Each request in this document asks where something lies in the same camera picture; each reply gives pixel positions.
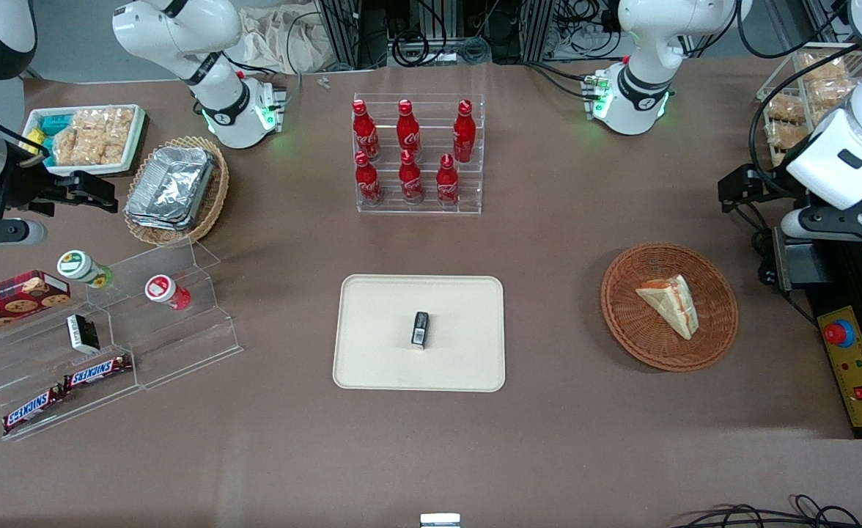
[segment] emergency stop button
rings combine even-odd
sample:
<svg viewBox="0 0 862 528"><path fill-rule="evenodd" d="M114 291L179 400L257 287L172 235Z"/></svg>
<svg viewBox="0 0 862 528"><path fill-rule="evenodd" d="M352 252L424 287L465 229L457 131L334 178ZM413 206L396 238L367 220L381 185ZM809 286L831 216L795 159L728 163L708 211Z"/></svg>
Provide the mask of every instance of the emergency stop button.
<svg viewBox="0 0 862 528"><path fill-rule="evenodd" d="M825 338L826 343L848 348L854 344L854 327L846 320L835 320L825 325L822 329L822 337Z"/></svg>

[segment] woven basket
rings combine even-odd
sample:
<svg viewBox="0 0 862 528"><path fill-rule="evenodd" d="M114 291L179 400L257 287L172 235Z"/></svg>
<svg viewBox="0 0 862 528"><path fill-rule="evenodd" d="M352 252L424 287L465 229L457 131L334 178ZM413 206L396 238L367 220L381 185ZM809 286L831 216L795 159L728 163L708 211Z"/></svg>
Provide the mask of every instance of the woven basket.
<svg viewBox="0 0 862 528"><path fill-rule="evenodd" d="M685 277L699 314L699 330L688 341L636 294L644 281L675 274ZM737 302L730 285L700 254L675 244L642 244L616 257L604 274L601 307L626 351L672 372L710 367L737 335Z"/></svg>
<svg viewBox="0 0 862 528"><path fill-rule="evenodd" d="M135 238L143 241L143 243L164 245L183 237L190 237L198 241L209 233L213 224L216 223L216 219L219 218L219 213L223 211L223 201L226 201L226 192L229 190L229 167L226 166L226 160L223 159L223 153L220 153L219 147L202 137L180 137L162 144L159 148L161 147L199 147L212 153L216 159L216 165L210 175L210 183L207 185L206 194L203 194L203 201L200 203L199 211L196 214L196 225L189 231L159 230L156 227L143 227L143 225L135 224L127 215L125 215L125 223L128 224L132 235L135 235ZM128 189L129 197L135 191L137 183L141 180L141 174L144 173L144 168L156 152L157 148L147 155L146 159L139 165L139 170L135 173L135 180L132 180L132 185Z"/></svg>

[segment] cookie image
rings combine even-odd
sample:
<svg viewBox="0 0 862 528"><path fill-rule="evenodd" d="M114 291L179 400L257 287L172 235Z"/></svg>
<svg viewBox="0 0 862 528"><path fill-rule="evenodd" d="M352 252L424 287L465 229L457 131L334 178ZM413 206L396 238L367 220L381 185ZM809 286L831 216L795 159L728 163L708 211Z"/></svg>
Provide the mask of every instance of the cookie image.
<svg viewBox="0 0 862 528"><path fill-rule="evenodd" d="M35 277L23 283L21 288L23 293L28 293L34 297L40 297L50 291L50 287L46 285L42 278Z"/></svg>
<svg viewBox="0 0 862 528"><path fill-rule="evenodd" d="M59 295L51 295L47 298L44 298L41 303L45 305L45 307L58 307L60 304L69 303L70 297L65 293Z"/></svg>
<svg viewBox="0 0 862 528"><path fill-rule="evenodd" d="M0 327L6 325L8 323L11 323L13 321L16 321L16 318L0 318Z"/></svg>
<svg viewBox="0 0 862 528"><path fill-rule="evenodd" d="M30 301L29 298L19 298L17 301L10 301L5 304L4 308L12 314L23 314L23 312L35 310L38 305L36 301Z"/></svg>

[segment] coca-cola bottle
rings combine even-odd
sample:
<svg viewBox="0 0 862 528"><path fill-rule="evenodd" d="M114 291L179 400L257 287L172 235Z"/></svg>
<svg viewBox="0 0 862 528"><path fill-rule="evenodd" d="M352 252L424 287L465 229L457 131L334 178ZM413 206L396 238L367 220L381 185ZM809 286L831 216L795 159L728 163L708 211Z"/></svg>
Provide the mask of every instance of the coca-cola bottle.
<svg viewBox="0 0 862 528"><path fill-rule="evenodd" d="M454 157L461 164L469 163L474 154L477 139L477 124L471 112L474 105L467 99L457 104L457 120L454 121Z"/></svg>
<svg viewBox="0 0 862 528"><path fill-rule="evenodd" d="M362 99L353 101L353 133L356 134L356 144L369 156L370 161L378 159L378 133L375 121L372 120L366 103Z"/></svg>
<svg viewBox="0 0 862 528"><path fill-rule="evenodd" d="M413 150L402 150L402 166L398 167L398 180L402 181L402 194L405 195L405 203L417 206L424 201L421 169L415 164Z"/></svg>
<svg viewBox="0 0 862 528"><path fill-rule="evenodd" d="M360 198L364 204L375 206L382 201L378 173L363 150L356 153L356 185L360 189Z"/></svg>
<svg viewBox="0 0 862 528"><path fill-rule="evenodd" d="M438 169L438 201L442 206L457 206L457 169L454 168L454 156L441 156L441 167Z"/></svg>
<svg viewBox="0 0 862 528"><path fill-rule="evenodd" d="M421 129L418 120L411 114L411 101L407 99L398 101L398 124L395 125L398 133L398 146L402 150L411 150L415 154L415 161L421 160Z"/></svg>

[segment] yellow control panel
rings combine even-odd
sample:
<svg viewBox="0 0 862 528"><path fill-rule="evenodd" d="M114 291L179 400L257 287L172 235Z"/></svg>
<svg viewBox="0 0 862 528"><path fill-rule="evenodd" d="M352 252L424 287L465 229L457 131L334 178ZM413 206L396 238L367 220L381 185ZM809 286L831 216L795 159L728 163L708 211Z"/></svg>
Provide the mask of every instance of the yellow control panel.
<svg viewBox="0 0 862 528"><path fill-rule="evenodd" d="M851 425L862 428L862 337L854 310L844 307L817 321Z"/></svg>

